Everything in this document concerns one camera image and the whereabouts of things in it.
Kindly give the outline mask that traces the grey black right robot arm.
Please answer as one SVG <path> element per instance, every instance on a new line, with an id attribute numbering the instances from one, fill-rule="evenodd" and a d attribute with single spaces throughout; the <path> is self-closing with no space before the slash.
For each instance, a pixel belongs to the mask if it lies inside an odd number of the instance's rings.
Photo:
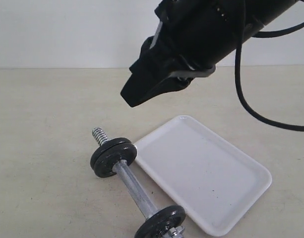
<path id="1" fill-rule="evenodd" d="M 295 4 L 293 0 L 164 0 L 154 36 L 141 46 L 121 96 L 138 106 L 158 95 L 185 89 L 207 78 L 237 46 L 240 17 L 244 40 Z"/>

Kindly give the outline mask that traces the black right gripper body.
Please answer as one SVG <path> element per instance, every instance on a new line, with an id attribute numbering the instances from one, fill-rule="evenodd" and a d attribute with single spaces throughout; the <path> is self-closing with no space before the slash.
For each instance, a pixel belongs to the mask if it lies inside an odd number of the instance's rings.
<path id="1" fill-rule="evenodd" d="M 264 25 L 263 0 L 164 0 L 159 30 L 130 67 L 129 84 L 190 84 L 207 77 Z"/>

